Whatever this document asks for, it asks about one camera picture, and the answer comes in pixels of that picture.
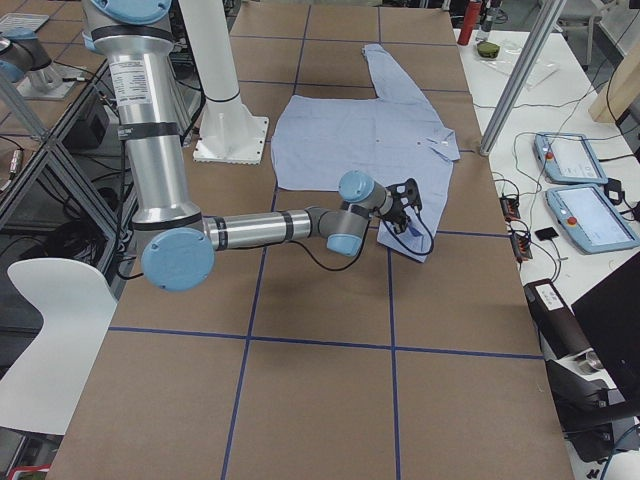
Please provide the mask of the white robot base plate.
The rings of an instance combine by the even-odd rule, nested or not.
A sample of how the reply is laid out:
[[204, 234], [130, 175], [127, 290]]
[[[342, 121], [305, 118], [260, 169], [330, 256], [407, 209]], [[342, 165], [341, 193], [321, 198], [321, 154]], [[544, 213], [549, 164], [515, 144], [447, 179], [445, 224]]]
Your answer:
[[267, 117], [230, 120], [222, 113], [217, 118], [204, 117], [193, 158], [196, 162], [259, 164], [268, 126]]

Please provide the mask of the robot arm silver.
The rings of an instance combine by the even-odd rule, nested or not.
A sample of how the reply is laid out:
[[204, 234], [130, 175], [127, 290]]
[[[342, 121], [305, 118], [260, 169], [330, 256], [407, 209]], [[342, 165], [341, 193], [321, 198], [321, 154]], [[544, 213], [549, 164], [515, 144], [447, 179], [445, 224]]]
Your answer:
[[1, 77], [30, 100], [64, 99], [74, 83], [64, 81], [35, 32], [24, 27], [1, 34]]
[[[169, 55], [174, 41], [167, 1], [87, 1], [91, 44], [107, 58], [120, 126], [139, 209], [133, 219], [142, 272], [153, 285], [184, 291], [201, 284], [224, 250], [326, 240], [328, 248], [356, 260], [369, 224], [378, 218], [394, 234], [405, 231], [422, 207], [414, 180], [382, 186], [360, 171], [344, 174], [336, 210], [308, 207], [238, 216], [206, 217], [191, 200], [177, 120], [177, 95]], [[180, 5], [202, 88], [204, 116], [200, 160], [256, 164], [268, 119], [243, 104], [228, 25], [218, 1]]]

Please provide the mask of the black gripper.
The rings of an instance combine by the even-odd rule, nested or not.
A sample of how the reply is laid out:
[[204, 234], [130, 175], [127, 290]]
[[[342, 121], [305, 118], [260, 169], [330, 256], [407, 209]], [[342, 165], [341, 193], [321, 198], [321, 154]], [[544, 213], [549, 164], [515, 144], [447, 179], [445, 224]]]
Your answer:
[[423, 207], [418, 183], [414, 178], [409, 178], [404, 183], [387, 186], [386, 190], [392, 203], [382, 219], [391, 223], [394, 234], [401, 235], [410, 223], [406, 209], [411, 208], [416, 215], [419, 215]]

